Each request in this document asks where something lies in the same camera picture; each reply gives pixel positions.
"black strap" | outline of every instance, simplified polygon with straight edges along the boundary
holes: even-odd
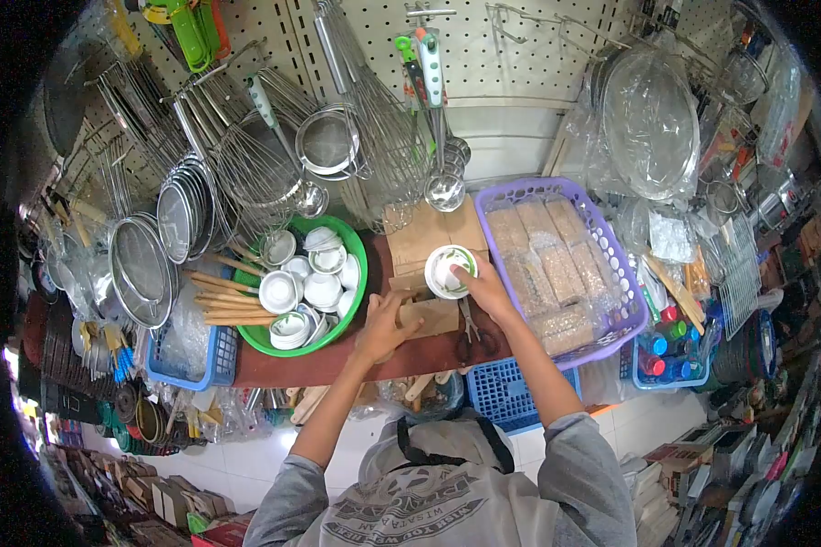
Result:
[[[514,458],[511,457],[510,450],[502,442],[502,438],[499,437],[498,432],[495,431],[492,422],[482,416],[478,417],[475,421],[480,425],[484,438],[487,440],[487,443],[489,443],[490,448],[493,449],[493,454],[495,454],[495,458],[502,467],[502,469],[496,468],[496,470],[504,475],[514,473]],[[468,462],[467,459],[445,456],[444,454],[427,454],[422,449],[411,446],[411,435],[408,431],[408,421],[405,417],[401,417],[396,424],[398,448],[402,451],[402,454],[405,454],[405,459],[408,463],[400,465],[395,469],[404,469],[405,467],[416,467],[420,465],[462,465]]]

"green plastic basin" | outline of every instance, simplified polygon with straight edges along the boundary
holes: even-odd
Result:
[[[326,226],[334,230],[335,233],[340,236],[340,239],[344,241],[347,254],[355,255],[355,257],[359,259],[359,287],[356,289],[356,296],[350,305],[347,316],[344,317],[335,328],[326,333],[325,336],[309,346],[298,347],[296,349],[276,349],[270,344],[270,330],[268,330],[267,326],[241,325],[237,327],[243,340],[263,354],[274,357],[306,356],[307,354],[315,352],[320,347],[331,344],[332,341],[336,340],[340,334],[343,334],[343,332],[347,330],[347,327],[353,320],[353,316],[359,310],[361,300],[365,296],[365,284],[368,282],[368,256],[365,254],[365,247],[361,244],[359,235],[357,235],[346,222],[328,215],[323,215],[313,220],[296,216],[289,225],[305,235],[315,227],[320,226]],[[242,283],[250,287],[257,287],[262,281],[261,278],[239,269],[234,271],[234,280],[237,283]]]

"blue bottle cap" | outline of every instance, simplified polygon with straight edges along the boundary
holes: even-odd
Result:
[[[666,353],[666,349],[669,347],[669,343],[666,341],[665,338],[662,336],[658,336],[654,339],[654,343],[652,344],[652,350],[658,356]]]

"purple plastic basket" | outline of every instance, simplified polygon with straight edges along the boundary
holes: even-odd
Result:
[[[605,359],[620,349],[623,344],[639,334],[648,322],[648,306],[644,301],[641,290],[638,288],[638,283],[635,281],[633,269],[627,263],[624,250],[618,244],[611,228],[608,227],[608,224],[605,224],[605,219],[602,218],[599,209],[587,196],[587,192],[569,179],[554,177],[550,179],[520,179],[493,186],[482,190],[474,198],[474,208],[477,210],[477,218],[481,221],[483,234],[487,237],[487,244],[489,245],[489,252],[493,255],[495,269],[499,272],[514,307],[520,313],[523,313],[523,309],[517,301],[514,287],[505,272],[502,255],[495,246],[495,240],[489,230],[485,212],[492,203],[506,202],[513,204],[528,199],[530,195],[545,198],[554,193],[561,194],[572,202],[581,221],[587,225],[593,239],[599,243],[606,260],[613,268],[612,281],[618,283],[624,289],[622,306],[613,310],[610,314],[602,316],[604,324],[608,325],[608,331],[599,340],[561,356],[551,356],[560,370],[566,370],[574,366],[580,366],[587,361]]]

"white bowl with green leaf pattern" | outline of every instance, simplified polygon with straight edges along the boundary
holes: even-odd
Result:
[[[465,247],[459,245],[445,245],[438,247],[426,260],[426,284],[440,299],[459,300],[468,295],[465,286],[451,272],[451,267],[457,265],[475,278],[478,275],[477,261],[474,255]]]

